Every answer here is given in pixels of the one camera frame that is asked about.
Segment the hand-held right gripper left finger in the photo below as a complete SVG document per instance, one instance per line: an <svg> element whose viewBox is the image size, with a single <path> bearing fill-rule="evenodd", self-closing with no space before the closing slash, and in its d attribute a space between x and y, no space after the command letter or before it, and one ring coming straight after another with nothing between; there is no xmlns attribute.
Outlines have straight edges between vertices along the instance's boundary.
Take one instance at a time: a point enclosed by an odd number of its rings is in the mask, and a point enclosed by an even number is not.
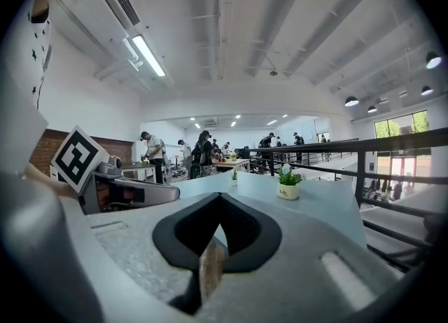
<svg viewBox="0 0 448 323"><path fill-rule="evenodd" d="M138 285L194 315L221 280L221 243L214 236L219 193L148 209L87 215L109 256Z"/></svg>

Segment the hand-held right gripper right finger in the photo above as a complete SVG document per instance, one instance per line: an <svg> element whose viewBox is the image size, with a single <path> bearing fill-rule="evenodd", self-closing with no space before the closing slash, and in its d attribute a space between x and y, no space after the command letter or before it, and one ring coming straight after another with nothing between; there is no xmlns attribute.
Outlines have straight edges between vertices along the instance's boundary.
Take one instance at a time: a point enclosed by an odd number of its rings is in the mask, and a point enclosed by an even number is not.
<svg viewBox="0 0 448 323"><path fill-rule="evenodd" d="M331 225L244 196L223 194L228 258L204 322L341 322L399 276Z"/></svg>

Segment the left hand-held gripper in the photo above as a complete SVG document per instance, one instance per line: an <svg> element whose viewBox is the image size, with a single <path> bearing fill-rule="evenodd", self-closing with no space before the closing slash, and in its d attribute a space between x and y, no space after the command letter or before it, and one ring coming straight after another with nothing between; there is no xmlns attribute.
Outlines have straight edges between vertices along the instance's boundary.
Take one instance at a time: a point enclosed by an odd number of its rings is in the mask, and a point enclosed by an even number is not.
<svg viewBox="0 0 448 323"><path fill-rule="evenodd" d="M115 205L139 209L179 199L175 186L120 178L121 160L112 156L79 126L75 126L58 148L52 166L74 190L84 214L112 212L108 202L115 180Z"/></svg>

